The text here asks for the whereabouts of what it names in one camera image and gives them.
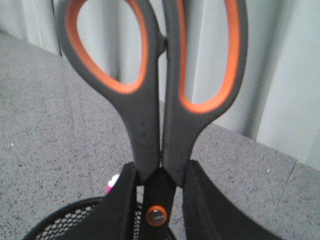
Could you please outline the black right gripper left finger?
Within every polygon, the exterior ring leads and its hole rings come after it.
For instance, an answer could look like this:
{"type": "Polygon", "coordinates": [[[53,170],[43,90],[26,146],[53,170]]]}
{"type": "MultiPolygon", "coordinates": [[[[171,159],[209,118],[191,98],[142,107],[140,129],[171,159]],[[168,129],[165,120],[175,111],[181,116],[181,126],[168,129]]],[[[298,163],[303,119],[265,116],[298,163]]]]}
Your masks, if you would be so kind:
{"type": "Polygon", "coordinates": [[[112,190],[92,213],[67,233],[69,240],[131,240],[137,197],[137,171],[124,165],[112,190]]]}

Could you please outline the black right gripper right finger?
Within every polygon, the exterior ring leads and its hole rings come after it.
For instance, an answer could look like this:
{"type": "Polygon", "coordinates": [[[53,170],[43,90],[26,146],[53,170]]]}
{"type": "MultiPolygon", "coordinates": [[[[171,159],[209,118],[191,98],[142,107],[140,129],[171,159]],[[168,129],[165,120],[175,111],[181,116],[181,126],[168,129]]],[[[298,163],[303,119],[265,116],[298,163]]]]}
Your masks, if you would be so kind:
{"type": "Polygon", "coordinates": [[[280,239],[230,202],[195,160],[186,165],[182,210],[188,240],[280,239]]]}

